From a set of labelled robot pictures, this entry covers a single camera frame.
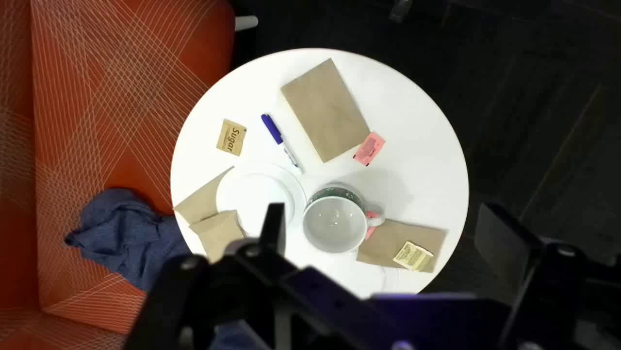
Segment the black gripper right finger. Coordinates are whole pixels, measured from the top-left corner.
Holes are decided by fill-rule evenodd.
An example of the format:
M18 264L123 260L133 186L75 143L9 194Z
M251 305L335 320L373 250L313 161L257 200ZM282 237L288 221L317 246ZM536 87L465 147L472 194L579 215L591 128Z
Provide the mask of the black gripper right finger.
M503 350L620 350L620 264L538 237L496 202L480 206L474 242L515 291Z

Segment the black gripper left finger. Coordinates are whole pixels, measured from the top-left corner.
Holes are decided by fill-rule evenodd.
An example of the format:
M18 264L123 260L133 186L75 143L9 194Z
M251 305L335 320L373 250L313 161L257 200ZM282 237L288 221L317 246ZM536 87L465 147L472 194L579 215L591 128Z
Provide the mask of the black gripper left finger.
M255 342L276 344L274 285L288 260L286 206L271 204L259 239L236 241L208 262L203 254L172 258L158 276L125 350L208 350L216 328L243 320Z

